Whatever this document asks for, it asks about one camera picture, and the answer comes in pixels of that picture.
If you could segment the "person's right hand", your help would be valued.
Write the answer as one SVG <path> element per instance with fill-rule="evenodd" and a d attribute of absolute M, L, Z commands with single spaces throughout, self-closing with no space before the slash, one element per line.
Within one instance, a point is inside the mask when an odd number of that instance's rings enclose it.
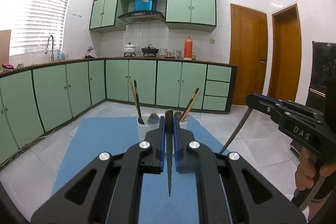
<path fill-rule="evenodd" d="M 299 155 L 299 165 L 295 172 L 295 185 L 298 190 L 311 189 L 314 185 L 314 177 L 317 174 L 315 164 L 311 162 L 312 153 L 306 148 L 302 148 Z M 336 170 L 335 162 L 324 164 L 320 170 L 319 175 L 328 177 Z"/>

